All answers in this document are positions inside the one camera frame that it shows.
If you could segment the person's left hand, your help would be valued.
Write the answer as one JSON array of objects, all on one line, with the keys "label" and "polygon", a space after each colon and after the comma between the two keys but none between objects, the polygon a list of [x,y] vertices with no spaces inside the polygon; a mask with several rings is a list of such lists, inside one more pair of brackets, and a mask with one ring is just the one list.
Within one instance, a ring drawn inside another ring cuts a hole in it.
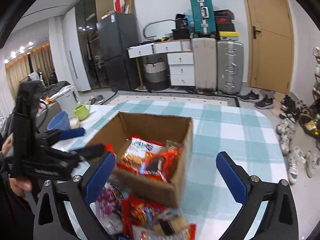
[{"label": "person's left hand", "polygon": [[[3,156],[6,156],[9,150],[12,148],[12,139],[8,137],[4,142],[1,153]],[[27,200],[25,195],[26,192],[32,191],[32,184],[27,178],[9,178],[9,184],[12,191],[19,197],[22,197],[24,200]]]}]

